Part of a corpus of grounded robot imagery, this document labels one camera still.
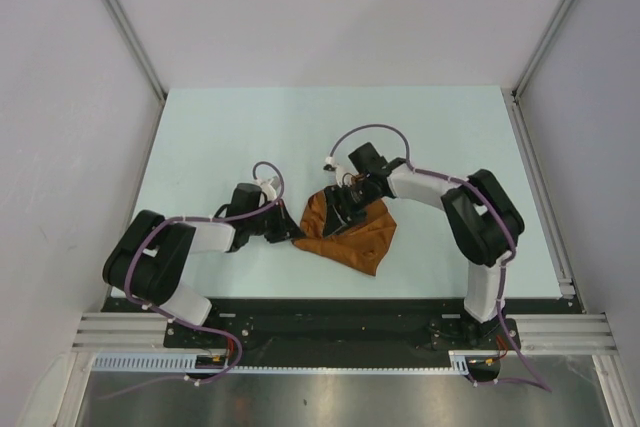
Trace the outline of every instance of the light blue table surface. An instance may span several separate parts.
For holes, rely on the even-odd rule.
[[[172,90],[136,212],[213,214],[236,183],[251,180],[255,162],[269,160],[285,176],[284,198],[299,221],[308,197],[332,182],[322,167],[336,139],[365,123],[403,131],[416,166],[461,176],[493,171],[526,223],[507,296],[560,296],[498,87]],[[367,141],[388,160],[404,157],[395,134],[369,130],[345,141],[338,161],[351,166],[347,155]],[[271,175],[266,168],[260,174]],[[468,263],[445,216],[412,201],[386,203],[398,228],[376,277],[255,237],[234,254],[190,255],[183,279],[212,297],[463,297]]]

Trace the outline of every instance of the gray wall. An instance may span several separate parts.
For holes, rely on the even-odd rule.
[[[210,88],[512,86],[558,1],[122,3],[165,87]]]
[[[640,0],[579,0],[523,97],[569,255],[640,392]]]
[[[100,0],[0,0],[0,424],[105,292],[159,107]]]

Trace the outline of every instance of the metal floor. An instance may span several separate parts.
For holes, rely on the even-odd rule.
[[[79,427],[611,426],[591,357],[532,359],[554,389],[476,389],[459,376],[236,374],[199,388],[167,381],[111,400],[152,375],[94,372]],[[516,358],[503,376],[524,375]]]

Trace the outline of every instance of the brown fabric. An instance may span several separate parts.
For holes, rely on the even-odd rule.
[[[396,231],[396,223],[384,202],[378,200],[367,207],[367,220],[363,224],[323,239],[326,216],[327,205],[320,191],[309,198],[300,221],[300,228],[308,238],[295,240],[293,245],[375,276]]]

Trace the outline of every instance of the robotic arm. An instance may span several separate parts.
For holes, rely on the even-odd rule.
[[[405,159],[387,162],[371,143],[356,149],[349,159],[357,176],[348,174],[333,158],[326,160],[325,170],[336,172],[337,185],[324,190],[327,222],[323,235],[334,235],[363,222],[364,208],[383,197],[435,207],[447,216],[456,244],[469,260],[466,311],[480,323],[493,319],[500,284],[496,262],[509,253],[509,245],[493,216],[481,211],[481,200],[464,185],[412,170]],[[524,221],[495,176],[479,170],[467,181],[495,208],[517,244]]]
[[[145,302],[143,308],[156,305],[173,317],[202,325],[212,306],[206,297],[180,281],[187,255],[236,252],[252,235],[264,235],[270,243],[304,237],[289,216],[284,201],[277,200],[279,187],[279,177],[238,184],[231,202],[221,206],[211,219],[185,217],[165,226],[137,261],[131,277],[131,293]],[[259,215],[245,215],[255,212],[265,202],[275,202],[275,205]],[[230,220],[212,222],[213,218]],[[107,284],[125,290],[127,272],[137,250],[165,221],[164,216],[150,210],[138,213],[105,263],[102,277]],[[194,221],[199,222],[197,229]]]

